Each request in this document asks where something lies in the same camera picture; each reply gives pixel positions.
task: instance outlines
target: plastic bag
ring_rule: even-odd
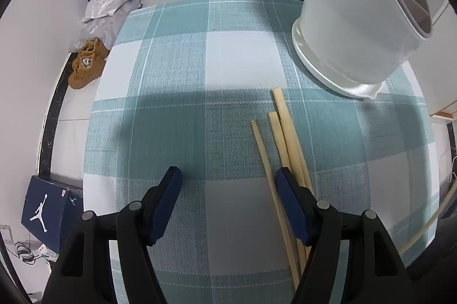
[[[87,22],[79,32],[78,37],[71,43],[69,51],[81,51],[85,42],[94,38],[99,38],[104,46],[111,50],[127,15],[139,7],[140,0],[130,0],[118,9],[113,16],[108,15]]]
[[[103,18],[104,16],[113,16],[117,9],[129,0],[90,0],[86,6],[83,22],[92,19]]]

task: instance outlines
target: brown boot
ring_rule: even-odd
[[[97,54],[80,52],[72,63],[73,73],[68,77],[68,85],[73,89],[81,89],[88,83],[99,78],[106,61]]]
[[[110,51],[104,46],[103,42],[101,42],[98,38],[95,38],[95,40],[87,40],[85,42],[82,50],[78,53],[78,56],[86,57],[93,54],[94,51],[95,54],[102,59],[106,59],[110,53]],[[76,69],[77,60],[78,58],[74,59],[74,61],[71,63],[73,70]]]
[[[95,40],[87,40],[81,51],[94,52],[102,59],[105,59],[110,53],[110,51],[104,46],[103,42],[101,42],[98,38],[95,38]]]

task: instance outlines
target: white plate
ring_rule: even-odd
[[[381,89],[382,83],[378,83],[377,85],[365,85],[362,83],[354,82],[322,63],[319,58],[311,51],[305,39],[303,38],[299,19],[300,18],[298,18],[292,26],[293,45],[300,60],[312,73],[312,75],[328,88],[344,96],[358,99],[376,99],[376,94]]]

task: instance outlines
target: teal checkered fabric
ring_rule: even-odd
[[[188,0],[132,12],[100,80],[87,134],[85,208],[115,212],[157,185],[169,166],[183,187],[150,256],[170,304],[289,303],[294,293],[264,168],[257,120],[274,170],[267,113],[284,92],[318,199],[338,210],[375,210],[397,247],[439,203],[434,138],[408,63],[375,101],[317,81],[295,52],[295,0]],[[435,226],[402,259],[410,264]],[[342,243],[332,293],[347,264]],[[127,303],[115,249],[113,279]]]

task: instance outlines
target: wall outlet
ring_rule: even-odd
[[[14,244],[13,233],[11,232],[11,227],[9,225],[0,224],[0,232],[5,243],[8,243],[10,245]]]

